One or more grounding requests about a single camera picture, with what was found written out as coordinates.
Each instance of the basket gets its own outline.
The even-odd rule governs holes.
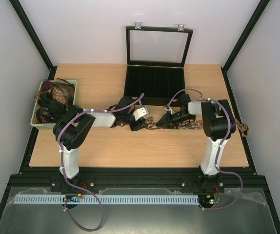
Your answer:
[[[77,104],[77,99],[78,99],[78,88],[77,88],[77,81],[76,80],[69,80],[67,79],[66,81],[68,81],[69,83],[73,84],[75,86],[75,91],[74,91],[74,101],[73,101],[73,105]],[[52,82],[60,82],[62,83],[62,80],[53,80]],[[38,105],[38,102],[36,101],[35,106],[34,106],[34,110],[33,110],[33,115],[32,115],[32,119],[31,119],[31,125],[35,128],[37,128],[38,130],[53,130],[54,125],[56,125],[55,123],[38,123],[37,119],[36,119],[36,111],[40,108],[40,106]]]

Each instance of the black box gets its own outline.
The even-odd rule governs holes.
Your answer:
[[[143,105],[164,106],[184,89],[184,63],[193,31],[162,27],[126,27],[127,72],[124,96]]]

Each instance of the wooden table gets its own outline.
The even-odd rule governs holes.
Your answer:
[[[186,65],[186,88],[203,92],[204,98],[229,99],[218,65]],[[123,96],[126,65],[60,64],[55,78],[76,79],[79,105],[105,109]],[[188,92],[191,100],[198,93]],[[165,110],[147,106],[154,121]],[[93,128],[80,147],[81,167],[198,167],[204,157],[207,138],[203,130],[146,130],[131,132],[129,126]],[[52,131],[39,131],[29,164],[31,167],[58,167],[60,155]],[[236,131],[227,143],[223,167],[247,167],[247,159]]]

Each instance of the gray floor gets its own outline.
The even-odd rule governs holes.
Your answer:
[[[276,233],[262,189],[244,189],[244,199],[219,211],[202,211],[187,205],[106,205],[104,226],[97,234],[272,234]],[[108,190],[105,194],[171,194],[167,190]],[[222,194],[219,206],[236,193]],[[78,205],[71,213],[87,228],[100,220],[98,205]],[[61,205],[9,204],[0,223],[0,234],[82,234]]]

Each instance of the wall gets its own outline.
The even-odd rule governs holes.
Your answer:
[[[192,28],[186,64],[224,65],[258,2],[21,0],[55,64],[126,63],[125,26],[140,21],[143,26]]]
[[[280,217],[280,1],[268,4],[228,75]]]
[[[9,1],[0,0],[0,201],[29,138],[33,95],[48,70]]]

